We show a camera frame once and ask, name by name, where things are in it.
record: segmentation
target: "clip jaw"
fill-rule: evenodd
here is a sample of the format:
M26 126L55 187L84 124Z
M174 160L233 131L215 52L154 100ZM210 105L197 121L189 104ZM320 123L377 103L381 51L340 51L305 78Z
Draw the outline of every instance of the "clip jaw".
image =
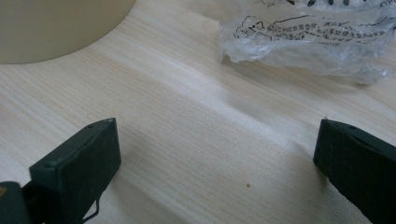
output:
M83 128L30 167L32 181L22 194L31 223L72 224L91 218L83 219L95 201L99 208L99 199L120 163L115 119Z
M373 223L396 223L396 147L323 119L314 163Z

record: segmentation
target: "plastic bag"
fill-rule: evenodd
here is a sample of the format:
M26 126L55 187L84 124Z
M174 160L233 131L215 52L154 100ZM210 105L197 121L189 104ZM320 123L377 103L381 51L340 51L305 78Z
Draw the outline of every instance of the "plastic bag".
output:
M241 15L220 23L231 61L255 61L353 77L371 84L392 73L375 61L394 37L396 0L234 0Z

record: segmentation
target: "clear plastic bag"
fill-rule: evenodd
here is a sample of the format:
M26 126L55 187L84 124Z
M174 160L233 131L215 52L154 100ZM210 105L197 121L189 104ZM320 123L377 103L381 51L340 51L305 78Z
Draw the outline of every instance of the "clear plastic bag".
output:
M375 61L394 37L396 0L234 0L220 23L222 54L371 84L392 73Z

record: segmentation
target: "beige object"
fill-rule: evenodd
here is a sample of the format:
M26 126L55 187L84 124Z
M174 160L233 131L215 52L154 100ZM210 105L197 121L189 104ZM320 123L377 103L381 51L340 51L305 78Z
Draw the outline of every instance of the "beige object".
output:
M134 0L0 0L0 63L57 58L98 40Z

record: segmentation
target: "wooden table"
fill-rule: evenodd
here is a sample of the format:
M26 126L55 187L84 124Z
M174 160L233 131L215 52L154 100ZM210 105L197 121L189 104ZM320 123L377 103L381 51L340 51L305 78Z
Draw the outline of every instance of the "wooden table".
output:
M396 77L361 86L221 63L222 1L137 0L115 30L43 63L0 65L0 180L117 118L122 166L90 223L369 223L312 157L320 120L396 145ZM384 63L396 64L392 42Z

